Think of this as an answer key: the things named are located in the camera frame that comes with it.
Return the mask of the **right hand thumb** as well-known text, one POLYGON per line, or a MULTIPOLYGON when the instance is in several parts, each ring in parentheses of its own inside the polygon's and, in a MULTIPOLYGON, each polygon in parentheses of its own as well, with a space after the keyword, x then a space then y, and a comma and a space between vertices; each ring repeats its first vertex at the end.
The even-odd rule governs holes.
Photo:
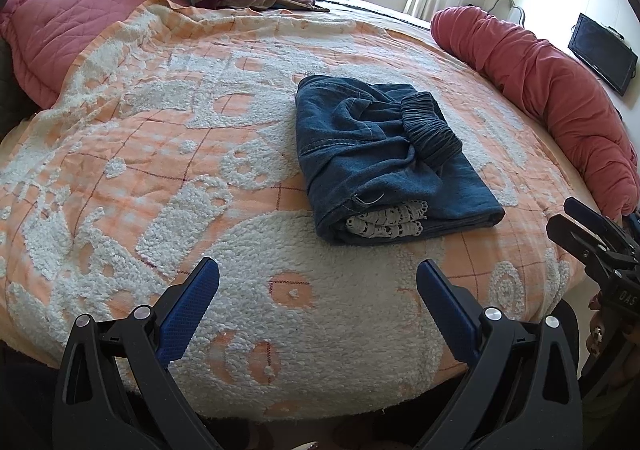
POLYGON ((594 358, 600 356, 604 337, 601 299, 602 294, 598 293, 593 296, 589 302, 589 309, 593 312, 593 315, 589 321, 589 335, 586 340, 586 348, 594 358))

